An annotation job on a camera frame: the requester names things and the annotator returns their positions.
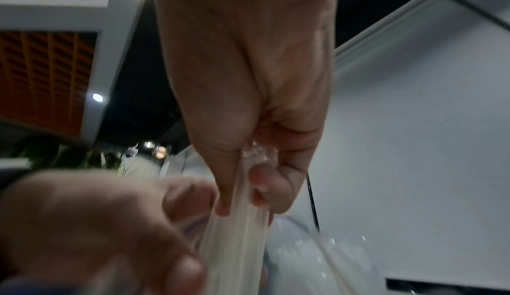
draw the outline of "wooden grid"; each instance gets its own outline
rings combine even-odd
[[[0,32],[0,117],[78,136],[93,60],[78,33]]]

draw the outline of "human hand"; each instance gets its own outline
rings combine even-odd
[[[241,147],[279,150],[251,183],[287,211],[322,135],[337,0],[156,0],[171,85],[191,142],[230,205]]]
[[[192,178],[39,172],[1,194],[1,252],[21,274],[66,285],[125,257],[153,294],[199,294],[205,268],[177,225],[210,212],[216,195]]]

